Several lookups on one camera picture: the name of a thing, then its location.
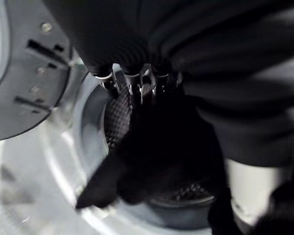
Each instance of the washing machine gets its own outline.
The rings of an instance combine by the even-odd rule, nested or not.
[[[176,194],[130,206],[75,210],[117,136],[111,99],[87,70],[41,0],[0,0],[0,234],[208,235],[214,197],[194,182]]]

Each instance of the black sleeve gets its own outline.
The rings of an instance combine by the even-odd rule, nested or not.
[[[92,71],[170,60],[225,157],[294,158],[294,0],[44,0]]]
[[[226,158],[255,166],[294,160],[294,5],[227,21],[171,59]]]

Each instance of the gray plastic panel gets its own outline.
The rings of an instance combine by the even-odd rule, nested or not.
[[[40,0],[0,1],[0,140],[43,121],[63,93],[72,48]]]

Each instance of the black garment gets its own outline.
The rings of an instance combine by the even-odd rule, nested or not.
[[[294,158],[294,0],[45,0],[91,71],[165,58],[226,158]]]

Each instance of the black fabric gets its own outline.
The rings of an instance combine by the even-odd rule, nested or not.
[[[243,235],[234,222],[230,189],[224,190],[211,205],[208,220],[213,235]]]
[[[137,204],[169,195],[185,182],[201,182],[217,195],[226,187],[225,178],[213,128],[178,89],[136,110],[129,131],[95,171],[76,207],[105,207],[117,195]]]
[[[188,74],[226,158],[293,161],[294,0],[45,2],[91,71],[166,58]]]

